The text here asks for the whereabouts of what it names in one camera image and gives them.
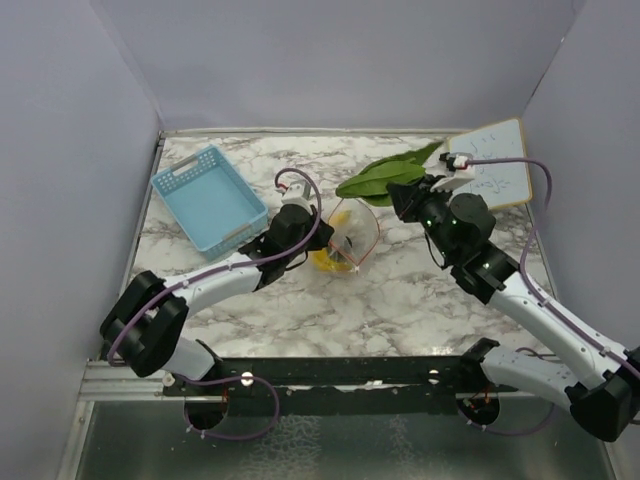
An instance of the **whiteboard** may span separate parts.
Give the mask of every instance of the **whiteboard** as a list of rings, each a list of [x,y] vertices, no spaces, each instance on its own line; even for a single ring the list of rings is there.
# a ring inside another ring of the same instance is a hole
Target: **whiteboard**
[[[519,118],[463,133],[449,139],[449,151],[470,153],[474,159],[526,157]],[[489,208],[519,205],[531,200],[531,182],[526,163],[476,165],[476,178],[454,193],[482,195]]]

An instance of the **marble countertop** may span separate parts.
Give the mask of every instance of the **marble countertop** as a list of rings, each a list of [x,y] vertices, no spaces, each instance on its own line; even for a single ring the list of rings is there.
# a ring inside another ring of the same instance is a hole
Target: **marble countertop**
[[[422,147],[427,137],[176,137],[166,140],[159,170],[214,144],[220,147],[274,214],[280,195],[274,174],[285,166],[309,173],[328,214],[335,187],[369,162]],[[405,225],[391,208],[373,208],[380,241],[362,275],[320,273],[307,262],[274,284],[227,299],[191,318],[183,331],[221,356],[378,356],[461,354],[481,337],[503,345],[538,347],[511,319],[457,287],[431,260],[419,225]],[[518,258],[530,228],[524,206],[496,212],[492,241]],[[152,193],[131,275],[186,273],[206,264]],[[537,245],[527,263],[549,291]]]

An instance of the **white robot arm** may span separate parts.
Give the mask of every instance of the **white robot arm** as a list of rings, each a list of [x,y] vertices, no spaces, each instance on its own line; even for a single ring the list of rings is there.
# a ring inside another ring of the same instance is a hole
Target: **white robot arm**
[[[481,382],[507,385],[549,400],[569,411],[594,436],[615,440],[640,410],[640,379],[632,372],[640,368],[640,349],[626,350],[551,298],[541,301],[532,289],[542,289],[524,278],[518,262],[489,241],[495,218],[482,198],[452,197],[451,188],[473,178],[473,167],[457,157],[445,156],[444,161],[453,175],[426,175],[409,185],[388,185],[396,214],[404,222],[423,226],[430,250],[433,243],[444,259],[441,267],[451,267],[463,290],[518,322],[564,364],[517,353],[489,339],[474,345],[461,362]],[[298,255],[324,248],[333,229],[320,221],[303,248],[277,261],[260,262],[299,245],[311,231],[317,212],[310,207],[309,196],[305,182],[292,185],[269,230],[219,264],[164,280],[152,272],[138,275],[101,327],[106,344],[140,377],[163,369],[192,381],[210,378],[218,358],[205,344],[180,337],[185,320],[226,298],[269,285]],[[130,328],[134,314],[144,310],[158,292],[166,291],[165,282],[174,287],[166,289],[170,295],[156,305],[155,316],[145,315]],[[585,336],[597,342],[585,341]]]

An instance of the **blue basket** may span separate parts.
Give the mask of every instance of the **blue basket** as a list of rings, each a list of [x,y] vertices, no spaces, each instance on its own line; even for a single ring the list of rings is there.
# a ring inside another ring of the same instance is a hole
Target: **blue basket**
[[[214,146],[157,173],[151,184],[208,260],[234,250],[267,226],[267,206]]]

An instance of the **white wall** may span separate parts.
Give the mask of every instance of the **white wall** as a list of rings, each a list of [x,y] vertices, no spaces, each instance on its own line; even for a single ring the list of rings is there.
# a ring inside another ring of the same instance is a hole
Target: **white wall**
[[[584,0],[93,0],[168,129],[521,115]]]
[[[0,15],[0,478],[54,478],[158,123],[86,0]]]
[[[542,239],[560,298],[630,348],[640,345],[639,22],[638,0],[587,2],[524,115],[529,153],[554,178]],[[638,478],[640,427],[622,442]]]

